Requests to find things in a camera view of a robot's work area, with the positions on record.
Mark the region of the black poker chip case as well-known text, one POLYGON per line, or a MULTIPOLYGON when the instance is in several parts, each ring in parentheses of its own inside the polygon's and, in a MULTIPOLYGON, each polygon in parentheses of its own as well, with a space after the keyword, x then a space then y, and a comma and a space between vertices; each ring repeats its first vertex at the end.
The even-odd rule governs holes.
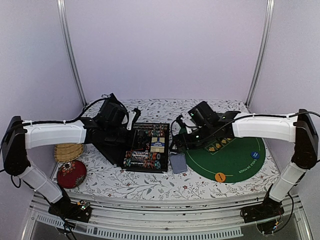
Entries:
MULTIPOLYGON (((114 94, 105 95, 101 98, 103 99, 117 99, 114 94)), ((122 169, 133 171, 133 172, 147 172, 147 173, 161 173, 167 172, 163 170, 146 170, 146 169, 131 169, 125 168, 123 165, 124 158, 127 151, 142 151, 150 152, 151 139, 152 137, 165 137, 165 149, 164 154, 167 155, 167 160, 169 159, 169 137, 170 137, 170 125, 168 123, 159 122, 148 122, 140 120, 136 121, 133 128, 136 130, 136 135, 134 141, 130 146, 118 145, 101 145, 93 144, 94 147, 113 165, 121 167, 122 169)))

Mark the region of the orange big blind button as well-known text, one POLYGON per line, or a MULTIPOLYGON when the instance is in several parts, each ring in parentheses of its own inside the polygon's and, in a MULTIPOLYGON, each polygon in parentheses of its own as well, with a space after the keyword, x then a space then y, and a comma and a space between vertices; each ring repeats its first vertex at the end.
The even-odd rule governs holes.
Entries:
POLYGON ((224 183, 226 181, 226 175, 222 172, 218 172, 214 176, 215 180, 220 183, 224 183))

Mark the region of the blue small blind button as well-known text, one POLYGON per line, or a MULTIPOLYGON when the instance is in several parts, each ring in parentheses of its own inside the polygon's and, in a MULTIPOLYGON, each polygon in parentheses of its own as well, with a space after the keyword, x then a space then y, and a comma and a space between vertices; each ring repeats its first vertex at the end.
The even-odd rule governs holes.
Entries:
POLYGON ((252 151, 250 156, 255 160, 260 158, 260 154, 257 151, 252 151))

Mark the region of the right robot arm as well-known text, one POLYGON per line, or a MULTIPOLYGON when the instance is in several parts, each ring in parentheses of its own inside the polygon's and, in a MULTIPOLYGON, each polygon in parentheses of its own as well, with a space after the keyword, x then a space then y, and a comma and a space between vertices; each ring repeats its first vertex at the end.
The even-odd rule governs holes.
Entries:
POLYGON ((294 144, 290 162, 258 205, 262 218, 274 214, 290 190, 318 163, 319 137, 311 119, 312 111, 300 109, 297 113, 282 115, 240 111, 218 113, 202 101, 188 114, 193 125, 186 124, 181 116, 175 120, 185 132, 172 136, 169 147, 172 152, 202 148, 208 142, 223 138, 263 138, 294 144))

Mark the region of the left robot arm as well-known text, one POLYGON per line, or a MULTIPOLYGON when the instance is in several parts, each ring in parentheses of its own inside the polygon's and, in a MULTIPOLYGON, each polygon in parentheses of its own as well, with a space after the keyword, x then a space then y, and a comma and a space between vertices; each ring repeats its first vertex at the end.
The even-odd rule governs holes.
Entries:
POLYGON ((128 146, 133 140, 133 124, 141 111, 128 111, 115 98, 105 98, 93 118, 72 120, 23 121, 14 116, 1 140, 3 170, 18 177, 42 194, 63 216, 74 213, 74 205, 62 188, 50 180, 31 160, 27 150, 57 144, 92 144, 102 153, 106 147, 128 146))

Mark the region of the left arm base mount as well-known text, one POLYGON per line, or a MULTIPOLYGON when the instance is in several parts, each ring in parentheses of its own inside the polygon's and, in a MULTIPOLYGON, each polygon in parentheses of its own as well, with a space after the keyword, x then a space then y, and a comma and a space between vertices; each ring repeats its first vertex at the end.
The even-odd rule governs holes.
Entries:
POLYGON ((72 203, 69 198, 61 198, 56 203, 49 203, 50 207, 48 213, 61 217, 62 219, 69 219, 78 222, 88 223, 92 208, 91 203, 86 200, 80 200, 76 203, 72 203))

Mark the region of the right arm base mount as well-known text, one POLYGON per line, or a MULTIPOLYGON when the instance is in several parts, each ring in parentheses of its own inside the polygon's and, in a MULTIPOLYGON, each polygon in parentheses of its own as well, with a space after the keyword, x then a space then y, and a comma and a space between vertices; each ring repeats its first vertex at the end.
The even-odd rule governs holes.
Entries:
POLYGON ((279 217, 281 219, 284 212, 281 202, 265 197, 262 203, 241 208, 240 216, 243 218, 245 223, 273 218, 273 220, 257 224, 257 229, 260 233, 264 235, 271 235, 277 230, 280 222, 279 220, 276 220, 275 217, 279 217))

